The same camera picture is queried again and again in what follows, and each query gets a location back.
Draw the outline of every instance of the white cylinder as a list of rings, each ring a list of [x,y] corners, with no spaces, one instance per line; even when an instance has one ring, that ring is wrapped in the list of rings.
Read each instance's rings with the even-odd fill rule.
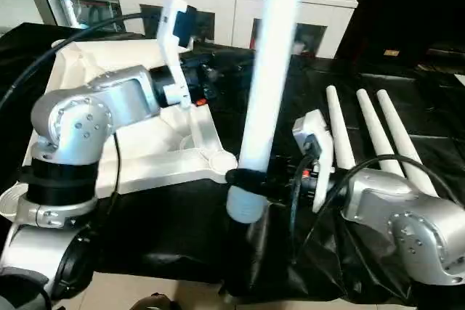
[[[402,123],[402,120],[400,120],[400,117],[397,114],[397,111],[386,90],[379,90],[376,95],[378,96],[379,104],[383,110],[384,117],[386,118],[387,125],[391,131],[397,151],[407,158],[422,163],[419,154],[416,152],[415,146],[408,136],[407,130],[405,130],[404,124]],[[433,183],[426,173],[408,163],[404,163],[403,165],[407,178],[412,183],[414,183],[425,194],[437,196]]]
[[[268,168],[294,42],[298,2],[299,0],[265,1],[239,168],[263,172]],[[264,197],[231,187],[227,198],[227,212],[236,221],[254,223],[262,216],[266,202]]]
[[[370,133],[375,153],[377,155],[394,154],[394,150],[392,150],[391,144],[389,143],[383,126],[381,125],[381,121],[378,119],[375,108],[373,108],[366,90],[358,90],[357,98],[362,108],[363,118],[365,119],[368,132]],[[404,173],[397,160],[383,160],[380,161],[379,165],[383,171],[404,177]]]
[[[336,87],[326,88],[328,98],[329,118],[331,120],[331,133],[333,134],[334,152],[336,153],[337,167],[350,169],[355,166],[354,154],[347,134],[346,123],[342,115],[341,105],[337,97]]]

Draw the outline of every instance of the table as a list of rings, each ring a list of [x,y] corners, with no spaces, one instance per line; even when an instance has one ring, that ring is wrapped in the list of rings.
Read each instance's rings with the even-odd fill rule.
[[[249,48],[254,45],[264,0],[185,0],[199,12],[198,36],[215,44]],[[165,0],[120,0],[123,14],[160,12]],[[317,57],[333,58],[349,24],[357,0],[300,0],[296,41]],[[156,33],[148,21],[126,25],[135,33]]]
[[[0,91],[5,91],[53,41],[73,31],[23,24],[2,37]],[[98,33],[92,39],[105,35]],[[229,52],[231,59],[250,54],[215,45],[195,48],[196,52],[212,50]],[[29,113],[43,93],[51,67],[52,62],[43,66],[0,115],[0,123],[8,126],[4,128],[8,132],[0,133],[2,144],[7,144],[2,152],[2,189],[12,184],[21,166],[31,135]],[[222,144],[235,154],[240,149],[249,82],[249,69],[227,76],[219,85],[221,98],[210,102]],[[334,60],[293,57],[272,149],[272,167],[280,161],[295,164],[299,160],[292,124],[295,118],[315,108],[328,117],[325,87],[329,84],[338,89],[357,162],[374,153],[355,91],[364,87],[373,96],[377,89],[385,88],[424,164],[441,173],[456,194],[465,199],[465,125],[461,119],[465,87],[454,76],[442,73],[356,67]],[[385,249],[379,237],[348,224],[335,213],[324,218],[306,256],[290,265],[286,207],[270,205],[264,220],[249,229],[251,239],[247,240],[246,227],[227,218],[226,194],[227,186],[203,180],[124,195],[103,240],[97,271],[223,282],[225,293],[243,302],[328,301],[343,297],[354,303],[396,301],[412,305],[423,301],[438,309],[447,308],[446,299],[465,303],[462,287],[431,289],[412,283],[395,256],[383,255]],[[310,211],[302,208],[297,222],[299,236],[306,232],[311,217]],[[0,240],[8,226],[9,222],[0,218]],[[357,236],[362,236],[364,243]]]

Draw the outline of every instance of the black plastic sheet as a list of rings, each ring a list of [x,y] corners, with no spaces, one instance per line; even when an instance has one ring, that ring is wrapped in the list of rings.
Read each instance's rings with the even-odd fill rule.
[[[21,25],[0,38],[1,90],[5,91],[54,40],[69,33],[71,30],[65,28]],[[212,51],[229,55],[228,62],[243,64],[217,81],[218,98],[209,103],[224,148],[238,155],[251,54],[220,46],[195,49]],[[37,72],[0,115],[0,122],[7,126],[2,128],[0,139],[8,144],[2,159],[2,189],[14,182],[23,161],[32,131],[29,113],[44,91],[51,67],[52,62]],[[465,88],[453,76],[439,73],[293,57],[272,148],[272,166],[278,158],[293,164],[300,160],[291,134],[296,118],[319,108],[328,121],[325,88],[330,84],[337,88],[357,162],[374,156],[374,151],[355,92],[367,89],[381,116],[375,93],[386,89],[424,164],[442,174],[465,199]],[[102,239],[97,271],[223,282],[224,293],[244,303],[329,301],[340,297],[354,303],[420,303],[425,309],[465,303],[463,287],[427,287],[411,282],[395,252],[380,236],[344,221],[335,211],[327,212],[315,239],[292,264],[287,207],[274,203],[258,224],[246,227],[228,219],[226,195],[226,185],[209,180],[123,195]],[[100,210],[106,203],[100,201]],[[298,244],[313,219],[310,209],[302,206],[297,221]],[[6,219],[0,219],[0,237],[6,235],[8,226]]]

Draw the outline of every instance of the white wall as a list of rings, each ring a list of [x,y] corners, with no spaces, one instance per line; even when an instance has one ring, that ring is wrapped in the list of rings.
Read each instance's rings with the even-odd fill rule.
[[[23,22],[43,23],[34,0],[0,0],[0,32]]]

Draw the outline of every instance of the tiled floor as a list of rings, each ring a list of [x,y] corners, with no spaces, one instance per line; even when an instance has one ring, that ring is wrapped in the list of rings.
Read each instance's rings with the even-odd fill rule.
[[[218,287],[195,282],[135,277],[130,275],[95,273],[85,292],[62,301],[67,310],[129,310],[139,299],[152,293],[166,294],[176,300],[183,310],[235,310],[217,295]],[[328,303],[286,301],[259,305],[237,306],[237,310],[408,310],[401,306],[358,306],[337,300]]]

